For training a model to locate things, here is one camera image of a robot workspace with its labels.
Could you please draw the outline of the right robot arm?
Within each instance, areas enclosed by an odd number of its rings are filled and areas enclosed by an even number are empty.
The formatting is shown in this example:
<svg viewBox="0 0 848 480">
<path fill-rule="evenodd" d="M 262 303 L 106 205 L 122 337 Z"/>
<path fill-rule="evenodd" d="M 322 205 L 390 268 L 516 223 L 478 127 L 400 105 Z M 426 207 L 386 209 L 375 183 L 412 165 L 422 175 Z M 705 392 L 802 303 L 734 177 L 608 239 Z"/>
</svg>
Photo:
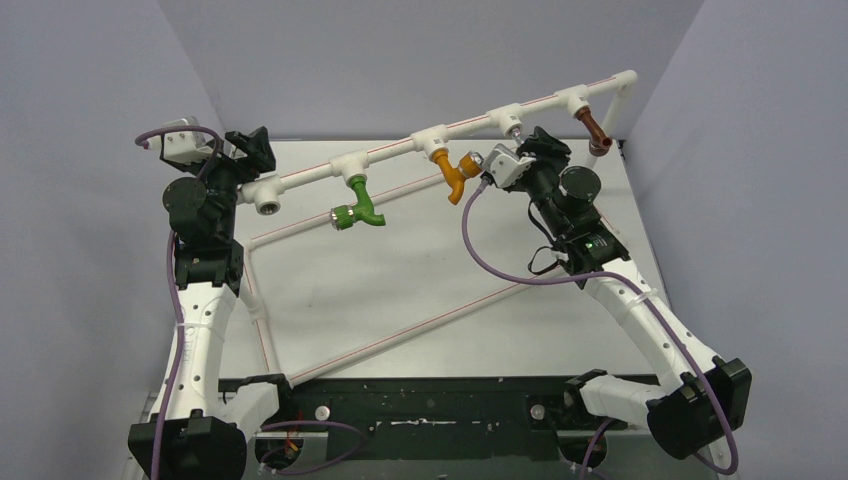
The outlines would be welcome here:
<svg viewBox="0 0 848 480">
<path fill-rule="evenodd" d="M 570 162 L 571 149 L 542 128 L 518 148 L 530 165 L 511 186 L 529 198 L 528 214 L 559 255 L 558 265 L 601 304 L 647 360 L 657 378 L 648 386 L 592 370 L 568 383 L 565 419 L 586 427 L 607 417 L 647 429 L 670 456 L 685 459 L 720 439 L 738 467 L 733 433 L 744 422 L 752 374 L 696 338 L 645 282 L 594 202 L 599 176 Z"/>
</svg>

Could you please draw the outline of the chrome metal faucet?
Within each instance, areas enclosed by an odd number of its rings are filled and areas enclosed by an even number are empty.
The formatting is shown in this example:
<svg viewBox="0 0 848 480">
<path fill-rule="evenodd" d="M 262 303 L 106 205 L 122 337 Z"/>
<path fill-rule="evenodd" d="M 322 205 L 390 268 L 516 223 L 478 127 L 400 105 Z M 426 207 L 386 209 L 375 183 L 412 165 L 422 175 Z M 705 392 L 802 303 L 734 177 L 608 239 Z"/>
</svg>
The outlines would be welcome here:
<svg viewBox="0 0 848 480">
<path fill-rule="evenodd" d="M 524 136 L 520 127 L 514 127 L 508 132 L 508 136 L 520 147 L 524 142 Z"/>
</svg>

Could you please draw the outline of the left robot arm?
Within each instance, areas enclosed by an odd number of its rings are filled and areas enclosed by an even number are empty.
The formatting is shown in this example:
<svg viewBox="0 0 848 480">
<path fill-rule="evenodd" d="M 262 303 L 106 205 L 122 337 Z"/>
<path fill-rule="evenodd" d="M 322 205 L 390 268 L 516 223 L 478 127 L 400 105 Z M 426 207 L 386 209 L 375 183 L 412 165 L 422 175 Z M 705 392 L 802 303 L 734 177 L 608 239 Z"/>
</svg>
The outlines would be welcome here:
<svg viewBox="0 0 848 480">
<path fill-rule="evenodd" d="M 182 172 L 162 196 L 169 216 L 167 281 L 175 311 L 170 358 L 147 421 L 131 426 L 128 447 L 150 479 L 240 479 L 249 441 L 263 423 L 283 429 L 296 402 L 282 381 L 248 378 L 220 397 L 226 330 L 239 300 L 244 249 L 235 239 L 237 191 L 276 167 L 268 131 L 215 131 L 172 124 L 139 135 Z"/>
</svg>

